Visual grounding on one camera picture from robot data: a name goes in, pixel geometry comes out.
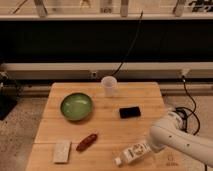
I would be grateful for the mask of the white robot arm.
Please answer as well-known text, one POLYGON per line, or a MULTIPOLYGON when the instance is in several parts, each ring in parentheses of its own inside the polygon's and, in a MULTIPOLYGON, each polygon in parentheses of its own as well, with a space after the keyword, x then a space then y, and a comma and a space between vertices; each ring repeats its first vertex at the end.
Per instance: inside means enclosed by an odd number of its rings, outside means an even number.
POLYGON ((213 141, 183 132, 182 127, 183 119, 169 111, 150 126, 150 148, 158 153, 168 146, 213 168, 213 141))

